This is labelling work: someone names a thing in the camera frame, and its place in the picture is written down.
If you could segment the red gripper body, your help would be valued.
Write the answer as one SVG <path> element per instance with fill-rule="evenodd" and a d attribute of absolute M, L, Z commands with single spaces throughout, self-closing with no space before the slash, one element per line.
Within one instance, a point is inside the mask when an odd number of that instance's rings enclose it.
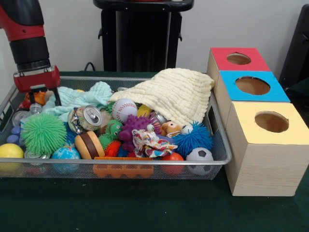
<path fill-rule="evenodd" d="M 20 93 L 28 93 L 41 88 L 53 89 L 60 84 L 57 66 L 28 72 L 15 72 L 13 77 L 14 84 Z"/>

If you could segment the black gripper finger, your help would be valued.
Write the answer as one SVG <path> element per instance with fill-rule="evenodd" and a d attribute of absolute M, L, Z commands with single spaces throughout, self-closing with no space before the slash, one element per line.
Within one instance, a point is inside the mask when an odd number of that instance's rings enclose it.
<path fill-rule="evenodd" d="M 47 88 L 45 85 L 38 85 L 31 87 L 30 92 L 28 93 L 29 100 L 31 103 L 45 103 L 45 95 Z"/>
<path fill-rule="evenodd" d="M 55 106 L 61 106 L 61 99 L 57 87 L 51 89 L 55 96 Z"/>

